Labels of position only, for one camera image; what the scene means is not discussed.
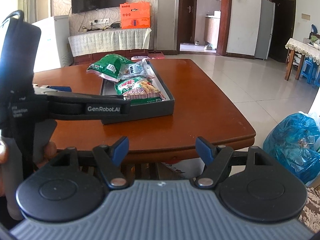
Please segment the left hand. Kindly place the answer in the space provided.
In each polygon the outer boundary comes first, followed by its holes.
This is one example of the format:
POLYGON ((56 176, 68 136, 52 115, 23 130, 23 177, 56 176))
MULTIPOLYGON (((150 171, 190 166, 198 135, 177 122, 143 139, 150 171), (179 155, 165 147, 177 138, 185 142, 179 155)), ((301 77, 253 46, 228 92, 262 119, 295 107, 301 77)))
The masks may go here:
MULTIPOLYGON (((56 144, 52 141, 48 142, 46 146, 43 148, 43 161, 37 163, 37 167, 43 167, 48 161, 53 159, 57 155, 57 147, 56 144)), ((3 180, 3 168, 2 166, 8 160, 9 151, 6 143, 1 140, 1 197, 5 196, 5 187, 4 187, 4 180, 3 180)))

